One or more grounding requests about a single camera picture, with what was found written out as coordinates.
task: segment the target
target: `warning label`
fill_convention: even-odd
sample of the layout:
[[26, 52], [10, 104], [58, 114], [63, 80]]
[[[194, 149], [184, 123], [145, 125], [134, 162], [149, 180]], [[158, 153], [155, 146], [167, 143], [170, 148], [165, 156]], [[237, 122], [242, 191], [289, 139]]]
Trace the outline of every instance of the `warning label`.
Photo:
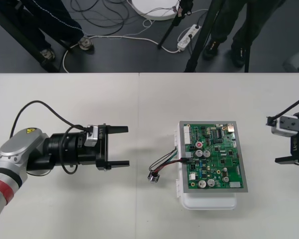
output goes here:
[[32, 133], [35, 130], [36, 130], [36, 128], [27, 128], [26, 133]]

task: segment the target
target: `sneaker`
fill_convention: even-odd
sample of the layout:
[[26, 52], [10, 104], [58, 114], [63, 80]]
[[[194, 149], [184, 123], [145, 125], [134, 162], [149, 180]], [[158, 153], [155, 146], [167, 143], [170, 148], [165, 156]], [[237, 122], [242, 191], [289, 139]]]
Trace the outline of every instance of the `sneaker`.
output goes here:
[[54, 61], [55, 60], [55, 53], [51, 48], [47, 48], [43, 51], [40, 51], [40, 53], [48, 61]]
[[244, 66], [246, 62], [246, 49], [241, 46], [231, 46], [231, 60], [233, 61], [233, 64], [241, 68]]
[[208, 61], [217, 56], [219, 44], [220, 42], [210, 40], [203, 51], [203, 58]]
[[94, 47], [92, 40], [87, 36], [83, 36], [78, 44], [83, 51], [91, 50]]

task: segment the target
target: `red stripe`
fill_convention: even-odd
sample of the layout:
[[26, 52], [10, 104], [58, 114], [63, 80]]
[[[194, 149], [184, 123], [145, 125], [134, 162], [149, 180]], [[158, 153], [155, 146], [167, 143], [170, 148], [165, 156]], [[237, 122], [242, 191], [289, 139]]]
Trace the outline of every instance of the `red stripe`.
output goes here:
[[0, 192], [3, 194], [7, 204], [14, 197], [14, 192], [12, 188], [7, 183], [1, 180], [0, 180]]

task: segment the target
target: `pants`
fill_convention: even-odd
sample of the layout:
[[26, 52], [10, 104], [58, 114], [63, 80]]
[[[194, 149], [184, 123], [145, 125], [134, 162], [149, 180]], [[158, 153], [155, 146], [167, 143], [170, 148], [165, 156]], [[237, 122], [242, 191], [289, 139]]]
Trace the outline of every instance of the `pants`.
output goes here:
[[[35, 0], [42, 8], [48, 10], [54, 16], [70, 26], [81, 29], [79, 23], [73, 20], [61, 0]], [[37, 47], [39, 51], [50, 48], [51, 45], [45, 41], [42, 29], [53, 38], [76, 43], [83, 33], [70, 28], [53, 18], [49, 13], [42, 11], [32, 0], [21, 0], [24, 6], [38, 20], [39, 26], [33, 23], [32, 15], [27, 11], [18, 14], [15, 9], [16, 0], [0, 0], [0, 11]]]
[[[253, 17], [251, 26], [251, 43], [257, 38], [261, 29], [275, 12], [286, 0], [256, 0], [253, 1]], [[223, 8], [219, 12], [215, 25], [211, 31], [211, 39], [220, 43], [227, 40], [227, 36], [232, 31], [239, 12], [243, 9], [248, 0], [225, 0]], [[246, 46], [247, 22], [237, 31], [233, 38], [233, 44]]]

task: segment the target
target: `power strip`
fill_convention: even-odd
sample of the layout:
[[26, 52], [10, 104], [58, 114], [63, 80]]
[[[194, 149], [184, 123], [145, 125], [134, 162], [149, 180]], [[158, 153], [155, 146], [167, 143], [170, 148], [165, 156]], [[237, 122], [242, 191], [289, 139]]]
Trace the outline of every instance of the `power strip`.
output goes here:
[[190, 38], [189, 35], [192, 35], [192, 38], [194, 38], [194, 36], [199, 32], [201, 26], [198, 26], [196, 24], [194, 24], [190, 30], [188, 30], [188, 32], [184, 35], [184, 37], [180, 40], [180, 42], [177, 44], [177, 48], [181, 51], [185, 50], [186, 47], [188, 46], [188, 44], [190, 43]]

